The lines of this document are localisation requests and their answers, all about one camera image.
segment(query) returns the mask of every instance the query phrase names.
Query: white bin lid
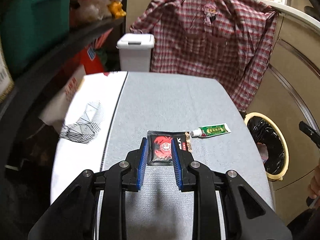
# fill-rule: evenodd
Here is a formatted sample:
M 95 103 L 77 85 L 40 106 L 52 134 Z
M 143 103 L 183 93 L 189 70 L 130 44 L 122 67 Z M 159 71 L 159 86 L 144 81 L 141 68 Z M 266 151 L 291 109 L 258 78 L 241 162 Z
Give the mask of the white bin lid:
M 155 37 L 152 34 L 127 33 L 117 43 L 118 49 L 152 49 Z

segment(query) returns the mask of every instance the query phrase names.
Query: metal strip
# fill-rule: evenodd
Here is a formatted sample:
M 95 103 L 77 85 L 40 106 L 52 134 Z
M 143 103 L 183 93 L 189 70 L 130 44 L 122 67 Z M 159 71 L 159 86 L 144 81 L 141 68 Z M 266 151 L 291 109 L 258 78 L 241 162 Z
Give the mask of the metal strip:
M 309 108 L 306 106 L 303 99 L 299 96 L 297 91 L 290 85 L 290 83 L 284 78 L 283 75 L 280 74 L 278 70 L 276 70 L 271 64 L 268 65 L 268 69 L 271 73 L 275 76 L 275 78 L 283 85 L 283 87 L 289 92 L 291 97 L 297 103 L 298 107 L 300 108 L 301 112 L 303 113 L 304 117 L 306 118 L 308 124 L 320 133 L 319 127 L 316 123 L 316 120 L 313 118 Z
M 308 59 L 303 53 L 297 50 L 294 46 L 290 45 L 283 39 L 279 38 L 278 42 L 283 48 L 287 49 L 288 51 L 292 52 L 295 56 L 297 56 L 308 68 L 320 79 L 320 69 L 310 60 Z

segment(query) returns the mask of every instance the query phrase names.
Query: black packet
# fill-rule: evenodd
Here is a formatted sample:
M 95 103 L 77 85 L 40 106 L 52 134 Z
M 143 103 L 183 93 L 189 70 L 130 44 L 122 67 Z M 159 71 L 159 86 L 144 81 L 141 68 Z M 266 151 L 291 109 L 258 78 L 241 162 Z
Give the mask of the black packet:
M 148 131 L 148 165 L 173 166 L 171 155 L 171 141 L 173 138 L 178 139 L 182 150 L 192 152 L 189 132 Z
M 268 160 L 264 164 L 266 172 L 277 175 L 284 167 L 284 149 L 279 136 L 272 126 L 260 117 L 252 117 L 247 125 L 255 143 L 267 146 Z

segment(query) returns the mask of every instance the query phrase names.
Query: green tube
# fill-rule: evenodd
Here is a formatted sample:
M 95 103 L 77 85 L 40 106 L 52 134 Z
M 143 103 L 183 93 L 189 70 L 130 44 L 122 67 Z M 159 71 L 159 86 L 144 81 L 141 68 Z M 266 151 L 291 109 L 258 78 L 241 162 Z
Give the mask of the green tube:
M 230 133 L 231 130 L 229 129 L 226 123 L 217 124 L 217 125 L 208 125 L 208 126 L 201 126 L 196 130 L 190 132 L 192 137 L 212 137 L 220 134 Z

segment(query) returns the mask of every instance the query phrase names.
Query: white bin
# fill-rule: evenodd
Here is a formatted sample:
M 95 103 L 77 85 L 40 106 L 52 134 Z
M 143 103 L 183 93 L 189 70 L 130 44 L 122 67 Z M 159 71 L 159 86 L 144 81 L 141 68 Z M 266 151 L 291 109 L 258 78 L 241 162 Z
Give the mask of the white bin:
M 154 46 L 155 38 L 152 34 L 125 34 L 117 43 L 121 70 L 149 72 Z

